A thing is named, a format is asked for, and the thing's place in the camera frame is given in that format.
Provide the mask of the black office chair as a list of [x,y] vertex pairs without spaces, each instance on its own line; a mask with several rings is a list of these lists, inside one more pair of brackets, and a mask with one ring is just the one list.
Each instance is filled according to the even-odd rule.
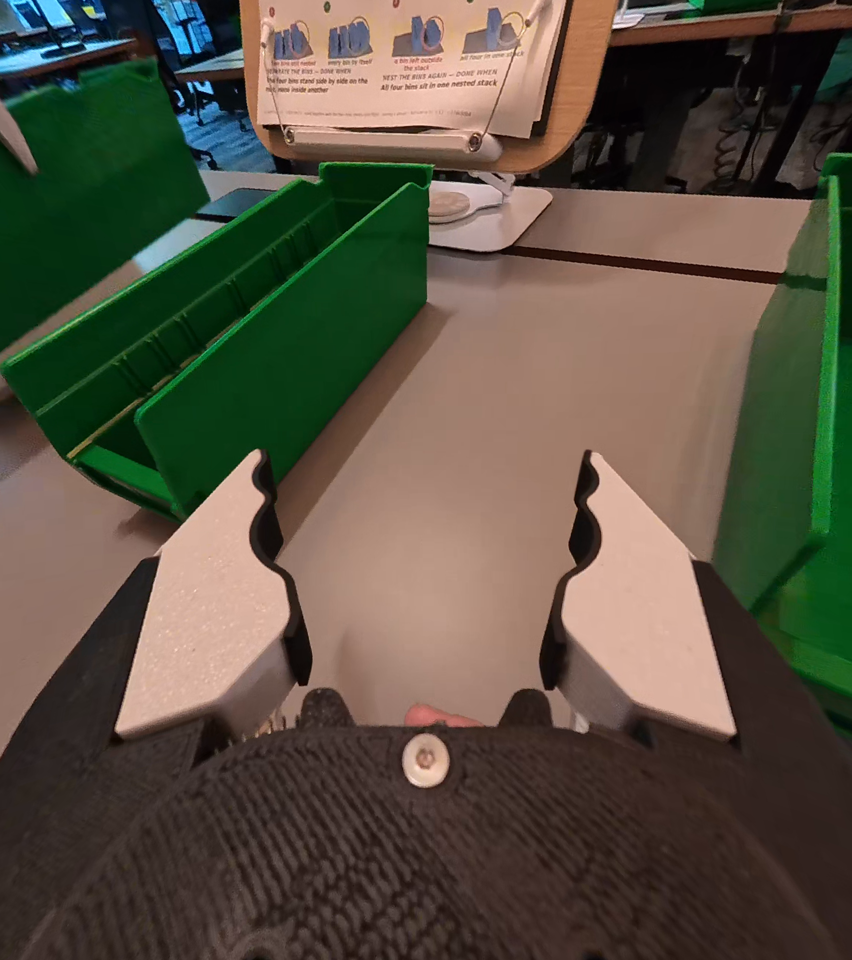
[[157,62],[173,111],[191,116],[204,126],[202,109],[214,102],[197,80],[181,80],[178,72],[201,61],[207,53],[202,37],[193,34],[197,6],[192,2],[152,1]]

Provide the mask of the green plastic bin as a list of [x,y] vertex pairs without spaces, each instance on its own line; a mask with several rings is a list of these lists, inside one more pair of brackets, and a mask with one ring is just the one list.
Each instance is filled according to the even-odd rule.
[[852,153],[755,331],[712,564],[852,738]]
[[177,522],[299,461],[427,301],[429,164],[323,163],[0,364],[58,455]]
[[38,172],[0,143],[0,354],[208,200],[154,59],[7,106]]

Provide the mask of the person's right hand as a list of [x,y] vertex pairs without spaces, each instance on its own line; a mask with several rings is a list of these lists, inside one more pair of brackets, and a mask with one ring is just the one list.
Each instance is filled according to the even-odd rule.
[[425,728],[444,726],[450,728],[482,727],[480,721],[460,714],[443,711],[425,703],[415,703],[405,714],[405,726]]

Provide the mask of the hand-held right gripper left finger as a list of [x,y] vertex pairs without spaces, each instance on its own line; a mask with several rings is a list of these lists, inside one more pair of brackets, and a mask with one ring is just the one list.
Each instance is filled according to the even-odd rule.
[[142,738],[197,719],[232,739],[259,735],[312,647],[264,450],[253,450],[157,552],[157,567],[115,726]]

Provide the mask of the printed instruction sheet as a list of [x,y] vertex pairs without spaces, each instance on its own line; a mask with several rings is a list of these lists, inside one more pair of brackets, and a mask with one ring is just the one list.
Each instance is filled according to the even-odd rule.
[[259,2],[257,121],[529,138],[544,110],[565,6]]

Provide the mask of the grey desk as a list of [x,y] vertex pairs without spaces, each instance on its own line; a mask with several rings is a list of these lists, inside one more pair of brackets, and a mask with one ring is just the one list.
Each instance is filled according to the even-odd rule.
[[[312,684],[362,724],[495,722],[538,655],[584,450],[712,553],[755,327],[809,202],[554,190],[428,302],[279,483]],[[60,460],[0,376],[0,756],[175,525]]]

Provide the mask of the wood-edged office desk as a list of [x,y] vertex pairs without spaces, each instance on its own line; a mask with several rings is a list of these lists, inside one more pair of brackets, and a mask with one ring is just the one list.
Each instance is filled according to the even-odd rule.
[[[736,12],[655,13],[636,26],[613,30],[610,49],[664,47],[772,38],[779,51],[785,39],[800,37],[805,63],[795,68],[802,83],[779,127],[766,158],[751,182],[751,194],[783,197],[786,184],[779,174],[816,98],[842,35],[852,31],[852,2],[777,2],[773,8]],[[840,138],[839,150],[852,152],[852,119]]]

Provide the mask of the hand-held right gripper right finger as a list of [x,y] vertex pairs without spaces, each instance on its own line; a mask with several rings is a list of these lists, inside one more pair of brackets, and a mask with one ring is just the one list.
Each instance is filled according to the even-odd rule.
[[596,451],[583,453],[540,676],[579,733],[643,721],[714,741],[737,734],[696,557]]

